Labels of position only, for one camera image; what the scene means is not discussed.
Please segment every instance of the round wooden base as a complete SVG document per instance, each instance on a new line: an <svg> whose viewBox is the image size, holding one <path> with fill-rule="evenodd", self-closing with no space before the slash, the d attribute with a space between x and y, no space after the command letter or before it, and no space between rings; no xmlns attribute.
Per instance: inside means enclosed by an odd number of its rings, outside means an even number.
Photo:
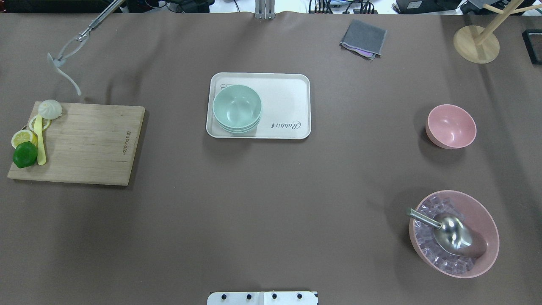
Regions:
<svg viewBox="0 0 542 305"><path fill-rule="evenodd" d="M481 44L476 45L474 39L482 33L483 27L466 26L455 32L454 47L466 60L475 63L488 63L499 55L499 40L493 33Z"/></svg>

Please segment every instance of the stacked bowl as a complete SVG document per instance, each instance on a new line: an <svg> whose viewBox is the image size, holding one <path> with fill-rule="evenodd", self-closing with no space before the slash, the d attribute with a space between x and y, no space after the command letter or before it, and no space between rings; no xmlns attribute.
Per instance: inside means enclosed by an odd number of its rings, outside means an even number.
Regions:
<svg viewBox="0 0 542 305"><path fill-rule="evenodd" d="M262 100L252 88L232 85L215 97L212 112L219 125L232 134L256 128L262 117Z"/></svg>

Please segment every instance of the tray rim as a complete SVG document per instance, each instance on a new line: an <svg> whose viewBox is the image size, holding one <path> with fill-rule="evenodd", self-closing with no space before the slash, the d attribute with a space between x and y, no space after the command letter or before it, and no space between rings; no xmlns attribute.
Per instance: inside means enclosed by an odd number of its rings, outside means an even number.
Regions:
<svg viewBox="0 0 542 305"><path fill-rule="evenodd" d="M305 81L307 83L307 103L308 103L308 122L309 122L309 126L308 126L308 131L305 135L303 135L302 137L254 137L254 136L251 136L251 137L247 137L247 136L216 136L216 135L213 135L211 133L211 131L209 130L209 119L212 117L212 111L210 111L210 109L212 109L212 102L214 100L214 98L212 97L211 95L211 92L212 92L212 88L213 88L213 84L216 83L217 79L220 77L220 76L223 76L223 75L232 75L232 74L242 74L242 75L289 75L289 76L297 76L299 77L301 80ZM305 139L307 138L311 132L312 132L312 111L311 111L311 81L309 80L308 77L306 77L305 75L301 74L301 73L261 73L261 72L218 72L216 73L215 75L213 75L213 77L211 78L211 82L209 84L209 101L208 101L208 105L207 105L207 118L205 120L205 130L207 131L207 134L213 138L220 138L220 139L229 139L229 138L234 138L234 139L286 139L286 140L302 140L302 139Z"/></svg>

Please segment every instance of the white bracket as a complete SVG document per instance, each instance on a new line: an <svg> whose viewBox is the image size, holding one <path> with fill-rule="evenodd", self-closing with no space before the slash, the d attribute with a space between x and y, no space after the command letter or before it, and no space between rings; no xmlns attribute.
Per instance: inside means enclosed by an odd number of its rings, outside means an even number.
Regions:
<svg viewBox="0 0 542 305"><path fill-rule="evenodd" d="M275 0L256 0L256 19L275 19Z"/></svg>
<svg viewBox="0 0 542 305"><path fill-rule="evenodd" d="M207 305L318 305L314 291L256 291L211 293Z"/></svg>

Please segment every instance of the rectangular tray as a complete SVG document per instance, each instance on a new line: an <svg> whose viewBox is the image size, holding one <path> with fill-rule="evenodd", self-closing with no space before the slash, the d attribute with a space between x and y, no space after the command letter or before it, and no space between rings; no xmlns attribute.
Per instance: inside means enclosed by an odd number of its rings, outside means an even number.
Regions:
<svg viewBox="0 0 542 305"><path fill-rule="evenodd" d="M258 126L244 134L231 134L220 127L212 114L212 102L220 90L245 85L262 100ZM207 133L215 138L304 139L311 133L311 84L302 74L227 73L211 78Z"/></svg>

